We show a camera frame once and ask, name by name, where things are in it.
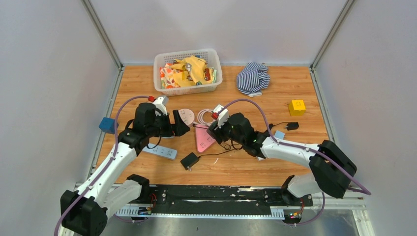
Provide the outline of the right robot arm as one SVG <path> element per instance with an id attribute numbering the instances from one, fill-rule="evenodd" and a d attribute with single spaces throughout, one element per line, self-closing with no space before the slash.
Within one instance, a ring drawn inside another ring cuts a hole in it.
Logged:
<path id="1" fill-rule="evenodd" d="M 256 131 L 241 113 L 233 114 L 225 122 L 213 122 L 207 133 L 218 143 L 233 141 L 258 159 L 280 159 L 310 169 L 309 174 L 289 176 L 282 185 L 281 199 L 294 205 L 301 197 L 323 192 L 343 198 L 357 172 L 356 165 L 332 141 L 303 144 L 276 138 L 269 131 Z"/>

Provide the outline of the pink triangular power strip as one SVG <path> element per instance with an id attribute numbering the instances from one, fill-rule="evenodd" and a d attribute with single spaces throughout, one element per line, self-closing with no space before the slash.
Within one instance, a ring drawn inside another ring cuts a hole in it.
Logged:
<path id="1" fill-rule="evenodd" d="M 194 127 L 197 152 L 203 153 L 212 146 L 216 140 L 207 132 L 207 126 L 196 124 Z"/>

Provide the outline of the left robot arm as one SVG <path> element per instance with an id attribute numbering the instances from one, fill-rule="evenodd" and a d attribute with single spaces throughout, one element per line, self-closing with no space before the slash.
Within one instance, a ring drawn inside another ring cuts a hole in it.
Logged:
<path id="1" fill-rule="evenodd" d="M 173 111 L 174 122 L 163 104 L 141 103 L 134 119 L 116 137 L 115 145 L 99 168 L 76 190 L 66 190 L 60 198 L 61 218 L 56 231 L 66 228 L 82 236 L 98 236 L 108 220 L 122 207 L 151 197 L 149 180 L 132 174 L 116 189 L 113 184 L 123 170 L 149 146 L 151 137 L 182 136 L 190 128 Z"/>

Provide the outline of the blue cube socket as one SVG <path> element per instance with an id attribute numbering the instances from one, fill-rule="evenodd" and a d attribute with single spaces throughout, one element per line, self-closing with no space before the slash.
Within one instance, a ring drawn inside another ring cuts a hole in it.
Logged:
<path id="1" fill-rule="evenodd" d="M 107 134 L 115 134 L 119 123 L 113 118 L 103 117 L 99 124 L 99 129 Z"/>

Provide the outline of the light blue charger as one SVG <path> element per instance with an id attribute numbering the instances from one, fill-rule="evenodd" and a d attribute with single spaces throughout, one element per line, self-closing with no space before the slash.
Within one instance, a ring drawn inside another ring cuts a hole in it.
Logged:
<path id="1" fill-rule="evenodd" d="M 276 130 L 274 136 L 278 139 L 284 139 L 285 138 L 285 133 L 279 130 Z"/>

